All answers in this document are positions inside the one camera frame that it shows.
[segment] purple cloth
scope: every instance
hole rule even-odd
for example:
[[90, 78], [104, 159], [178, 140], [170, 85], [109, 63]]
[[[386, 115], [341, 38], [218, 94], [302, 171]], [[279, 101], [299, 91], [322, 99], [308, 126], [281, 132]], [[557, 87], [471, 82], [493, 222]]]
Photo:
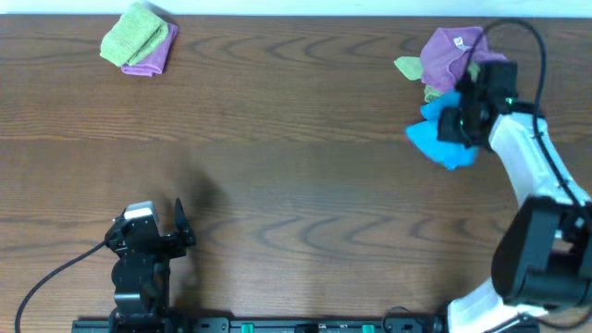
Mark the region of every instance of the purple cloth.
[[[427, 41], [419, 56], [424, 67], [422, 82], [445, 93], [454, 89], [454, 83], [461, 77], [481, 27], [437, 28]], [[489, 51], [486, 36], [473, 53], [475, 62], [505, 60], [503, 54]]]
[[167, 23], [168, 35], [165, 40], [156, 47], [154, 52], [145, 57], [141, 62], [134, 66], [123, 65], [121, 71], [129, 75], [142, 75], [142, 76], [154, 76], [154, 74], [162, 74], [165, 69], [165, 63], [167, 61], [168, 48], [175, 40], [177, 31], [179, 28], [174, 25]]

